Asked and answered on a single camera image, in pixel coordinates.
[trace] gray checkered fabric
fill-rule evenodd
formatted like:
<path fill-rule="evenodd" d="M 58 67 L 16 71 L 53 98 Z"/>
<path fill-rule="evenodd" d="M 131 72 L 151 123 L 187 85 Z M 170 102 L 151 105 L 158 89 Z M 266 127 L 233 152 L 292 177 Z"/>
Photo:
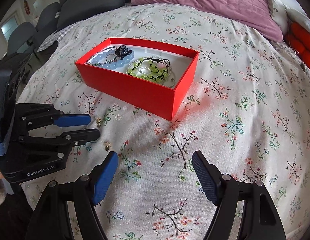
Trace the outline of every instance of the gray checkered fabric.
<path fill-rule="evenodd" d="M 70 30 L 72 28 L 74 28 L 76 25 L 78 24 L 77 23 L 74 23 L 72 25 L 69 25 L 68 27 L 62 29 L 61 31 L 59 32 L 56 32 L 56 33 L 52 33 L 51 35 L 49 35 L 44 41 L 43 43 L 39 46 L 37 52 L 39 51 L 42 51 L 44 49 L 47 49 L 49 46 L 51 46 L 55 41 L 58 42 L 58 44 L 60 43 L 60 41 L 63 39 L 63 37 L 66 36 L 67 33 L 70 32 Z"/>

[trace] chair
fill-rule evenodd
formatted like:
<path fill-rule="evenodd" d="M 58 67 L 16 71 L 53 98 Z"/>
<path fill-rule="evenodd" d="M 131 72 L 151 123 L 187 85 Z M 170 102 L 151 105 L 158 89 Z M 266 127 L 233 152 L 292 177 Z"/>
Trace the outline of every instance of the chair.
<path fill-rule="evenodd" d="M 19 25 L 8 39 L 7 55 L 9 56 L 15 52 L 34 54 L 38 61 L 41 62 L 34 52 L 35 45 L 32 38 L 35 33 L 36 29 L 30 22 Z"/>
<path fill-rule="evenodd" d="M 52 3 L 45 7 L 39 16 L 36 33 L 33 37 L 35 48 L 38 49 L 43 41 L 57 30 L 58 17 L 56 13 L 60 11 L 58 2 Z"/>

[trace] small gold charm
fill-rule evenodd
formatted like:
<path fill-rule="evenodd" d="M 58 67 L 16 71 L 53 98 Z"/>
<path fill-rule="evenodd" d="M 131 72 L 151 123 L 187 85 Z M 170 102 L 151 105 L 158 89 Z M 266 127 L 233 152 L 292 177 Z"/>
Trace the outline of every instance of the small gold charm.
<path fill-rule="evenodd" d="M 110 150 L 112 144 L 110 142 L 105 142 L 104 145 L 105 145 L 105 150 L 108 152 Z"/>
<path fill-rule="evenodd" d="M 97 128 L 100 128 L 101 127 L 101 119 L 97 118 L 96 123 L 97 123 Z"/>

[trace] blue gripper pad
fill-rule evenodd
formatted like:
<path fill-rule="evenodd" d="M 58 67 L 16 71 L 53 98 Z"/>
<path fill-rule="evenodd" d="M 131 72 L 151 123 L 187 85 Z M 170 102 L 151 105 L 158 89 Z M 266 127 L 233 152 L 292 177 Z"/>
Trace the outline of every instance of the blue gripper pad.
<path fill-rule="evenodd" d="M 69 127 L 88 125 L 91 121 L 89 114 L 65 114 L 58 119 L 54 120 L 54 125 L 58 127 Z"/>
<path fill-rule="evenodd" d="M 104 162 L 106 161 L 107 163 L 105 163 L 105 167 L 95 183 L 94 195 L 92 197 L 92 203 L 94 206 L 104 199 L 118 166 L 117 153 L 110 152 L 109 155 L 110 157 L 108 158 L 107 156 L 106 160 L 104 160 Z"/>
<path fill-rule="evenodd" d="M 207 199 L 212 201 L 214 205 L 218 205 L 219 199 L 216 194 L 216 183 L 214 182 L 212 177 L 209 175 L 207 168 L 205 167 L 204 163 L 199 158 L 196 152 L 194 152 L 192 156 L 192 161 L 193 161 L 193 168 L 196 172 L 196 175 L 205 192 Z"/>

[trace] floral bedsheet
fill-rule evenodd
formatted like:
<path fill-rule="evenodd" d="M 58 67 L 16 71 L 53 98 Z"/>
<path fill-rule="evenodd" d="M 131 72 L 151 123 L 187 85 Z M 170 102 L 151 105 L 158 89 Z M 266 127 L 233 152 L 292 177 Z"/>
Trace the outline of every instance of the floral bedsheet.
<path fill-rule="evenodd" d="M 74 62 L 108 37 L 168 42 L 200 52 L 194 82 L 173 122 L 89 88 Z M 201 150 L 236 180 L 261 179 L 278 209 L 287 239 L 310 224 L 310 81 L 285 49 L 276 51 L 255 29 L 180 5 L 119 8 L 76 25 L 32 76 L 19 102 L 54 103 L 65 113 L 89 113 L 96 142 L 74 147 L 67 167 L 22 184 L 35 205 L 47 183 L 74 181 L 101 164 L 106 142 L 119 167 L 96 212 L 109 239 L 203 239 L 215 206 L 194 172 Z M 36 136 L 56 136 L 45 127 Z M 69 204 L 76 239 L 81 239 Z M 236 239 L 242 203 L 234 220 Z"/>

